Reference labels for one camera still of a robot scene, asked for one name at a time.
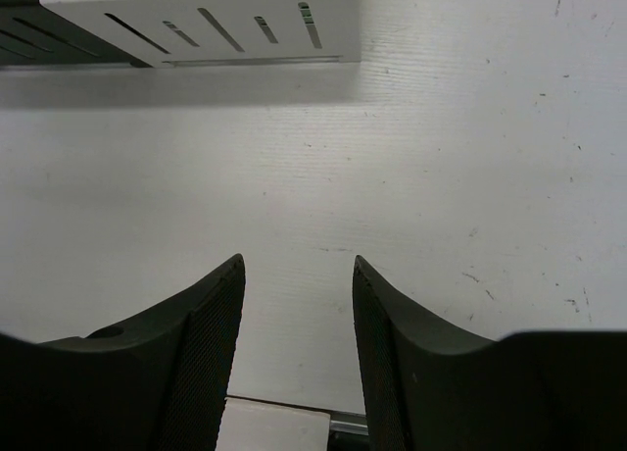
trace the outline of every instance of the white box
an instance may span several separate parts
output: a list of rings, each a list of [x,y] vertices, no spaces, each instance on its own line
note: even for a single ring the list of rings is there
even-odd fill
[[[153,67],[361,58],[358,0],[40,0]]]

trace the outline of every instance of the white table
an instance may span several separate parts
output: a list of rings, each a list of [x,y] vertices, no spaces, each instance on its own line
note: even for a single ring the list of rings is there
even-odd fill
[[[228,399],[217,451],[326,451],[329,416]]]
[[[233,395],[362,413],[356,254],[497,337],[625,327],[625,0],[362,0],[363,63],[0,74],[0,328],[246,259]]]

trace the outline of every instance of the dark speck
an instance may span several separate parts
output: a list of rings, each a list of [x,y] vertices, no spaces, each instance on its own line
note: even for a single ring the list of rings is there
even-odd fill
[[[469,273],[462,273],[463,276],[469,277],[470,279],[472,279],[474,282],[481,282],[481,280],[477,277],[477,276],[473,276]]]
[[[557,0],[557,5],[555,5],[555,17],[559,16],[559,5],[561,5],[561,0]]]
[[[574,299],[564,299],[564,302],[570,304],[572,307],[575,308],[575,312],[579,313],[579,306],[577,306],[577,301],[575,301]]]
[[[609,26],[609,28],[605,30],[605,37],[607,37],[607,35],[608,35],[608,34],[609,34],[609,32],[611,31],[611,29],[614,27],[614,23],[615,23],[615,22],[611,22],[611,25]]]

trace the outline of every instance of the white block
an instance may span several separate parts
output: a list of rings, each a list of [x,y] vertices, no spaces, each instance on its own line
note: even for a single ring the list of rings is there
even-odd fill
[[[40,0],[153,67],[361,57],[357,0]]]
[[[318,412],[228,399],[217,451],[325,451],[329,422]]]

